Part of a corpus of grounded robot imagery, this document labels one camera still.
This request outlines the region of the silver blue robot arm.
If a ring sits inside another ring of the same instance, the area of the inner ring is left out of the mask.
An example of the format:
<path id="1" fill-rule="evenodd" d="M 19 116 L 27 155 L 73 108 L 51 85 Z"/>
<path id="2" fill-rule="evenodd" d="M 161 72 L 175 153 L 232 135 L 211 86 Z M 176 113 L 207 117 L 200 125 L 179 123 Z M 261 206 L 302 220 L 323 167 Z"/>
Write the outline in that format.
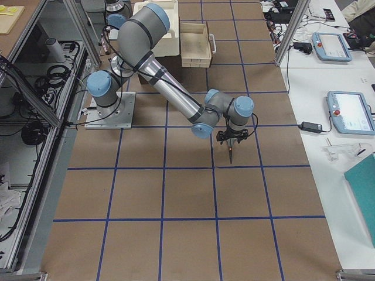
<path id="1" fill-rule="evenodd" d="M 107 23 L 120 28 L 133 14 L 131 1 L 105 0 Z"/>
<path id="2" fill-rule="evenodd" d="M 217 133 L 218 142 L 247 139 L 249 133 L 246 125 L 254 108 L 250 97 L 233 98 L 211 89 L 204 98 L 204 104 L 200 104 L 157 61 L 152 49 L 169 29 L 167 13 L 155 3 L 146 4 L 120 27 L 117 38 L 119 54 L 114 59 L 119 72 L 111 76 L 100 70 L 90 74 L 87 79 L 87 88 L 97 109 L 102 111 L 107 108 L 113 112 L 113 106 L 119 101 L 114 83 L 122 85 L 121 78 L 138 73 L 186 117 L 197 137 L 208 138 L 220 118 L 224 117 L 226 130 Z"/>

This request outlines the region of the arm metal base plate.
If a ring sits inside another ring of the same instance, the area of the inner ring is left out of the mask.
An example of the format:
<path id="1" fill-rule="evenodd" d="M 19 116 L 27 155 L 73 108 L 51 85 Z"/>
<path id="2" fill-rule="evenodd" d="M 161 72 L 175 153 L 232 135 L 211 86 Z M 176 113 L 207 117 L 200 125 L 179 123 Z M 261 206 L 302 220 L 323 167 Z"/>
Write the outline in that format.
<path id="1" fill-rule="evenodd" d="M 99 107 L 94 98 L 88 110 L 84 127 L 87 129 L 131 129 L 134 116 L 136 92 L 117 91 L 117 102 L 108 107 Z"/>

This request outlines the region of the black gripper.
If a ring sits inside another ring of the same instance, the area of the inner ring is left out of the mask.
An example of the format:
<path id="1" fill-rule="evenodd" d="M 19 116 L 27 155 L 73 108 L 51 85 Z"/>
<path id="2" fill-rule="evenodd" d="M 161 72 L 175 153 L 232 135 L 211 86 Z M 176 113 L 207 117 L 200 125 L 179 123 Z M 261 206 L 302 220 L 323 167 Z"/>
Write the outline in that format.
<path id="1" fill-rule="evenodd" d="M 226 131 L 218 131 L 216 134 L 216 140 L 221 144 L 226 142 L 228 145 L 233 145 L 234 142 L 240 143 L 248 138 L 248 129 L 242 129 L 234 131 L 227 128 Z"/>

